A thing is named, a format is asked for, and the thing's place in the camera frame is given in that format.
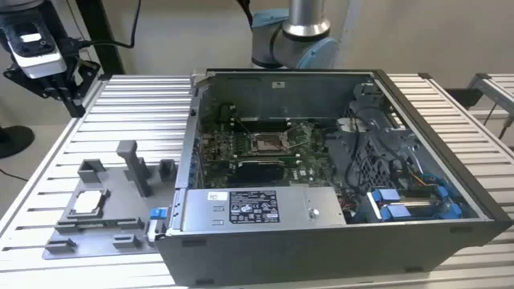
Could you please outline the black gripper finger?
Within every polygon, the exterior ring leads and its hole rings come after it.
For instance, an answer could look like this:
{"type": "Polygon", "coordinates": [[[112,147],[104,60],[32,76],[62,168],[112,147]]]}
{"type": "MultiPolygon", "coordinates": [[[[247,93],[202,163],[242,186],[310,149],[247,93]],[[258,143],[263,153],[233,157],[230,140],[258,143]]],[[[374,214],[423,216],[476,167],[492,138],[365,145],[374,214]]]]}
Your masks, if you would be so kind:
{"type": "Polygon", "coordinates": [[[71,117],[80,118],[86,114],[84,97],[96,79],[100,65],[83,59],[66,59],[66,64],[66,72],[51,76],[55,88],[52,96],[63,102],[71,117]]]}
{"type": "Polygon", "coordinates": [[[3,76],[42,98],[60,98],[52,76],[30,78],[20,68],[10,67],[3,76]]]}

